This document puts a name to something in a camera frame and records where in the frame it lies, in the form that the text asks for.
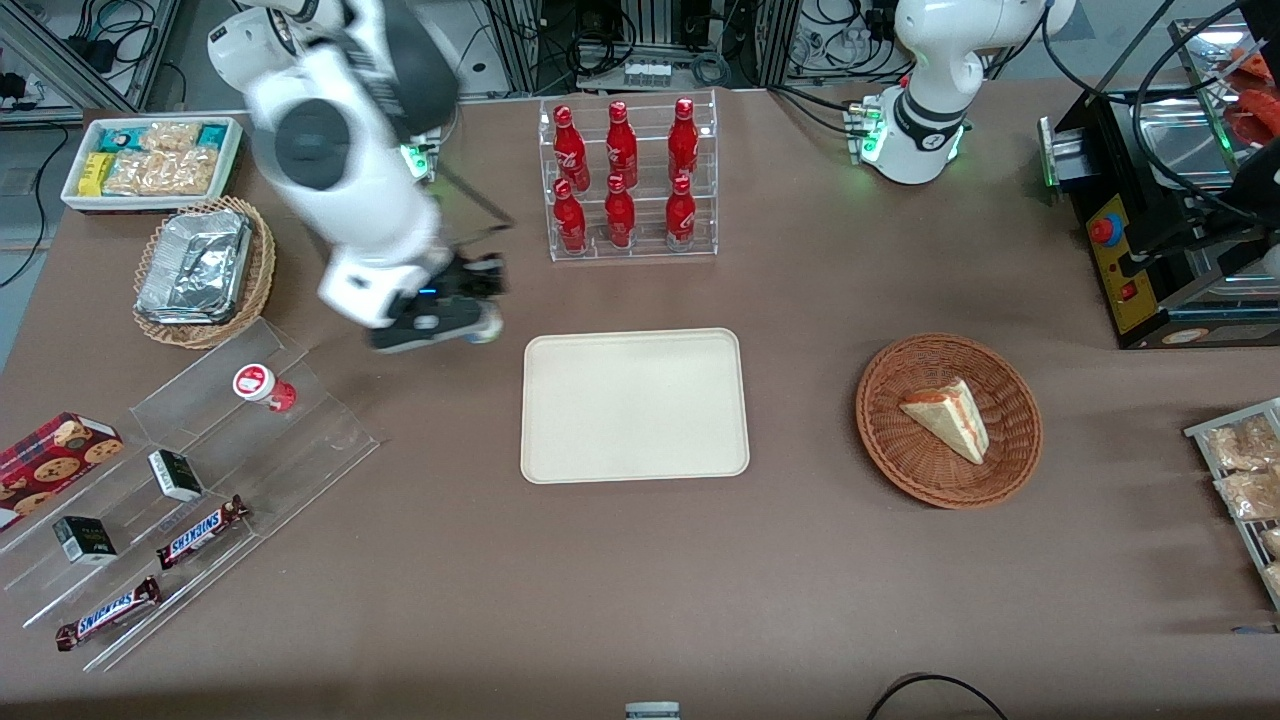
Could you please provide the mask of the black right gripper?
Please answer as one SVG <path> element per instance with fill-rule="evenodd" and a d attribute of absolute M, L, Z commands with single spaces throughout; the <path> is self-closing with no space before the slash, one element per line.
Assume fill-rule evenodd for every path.
<path fill-rule="evenodd" d="M 461 327 L 497 324 L 497 305 L 488 299 L 507 293 L 506 260 L 484 255 L 476 270 L 465 260 L 447 269 L 419 291 L 419 313 L 454 313 Z"/>

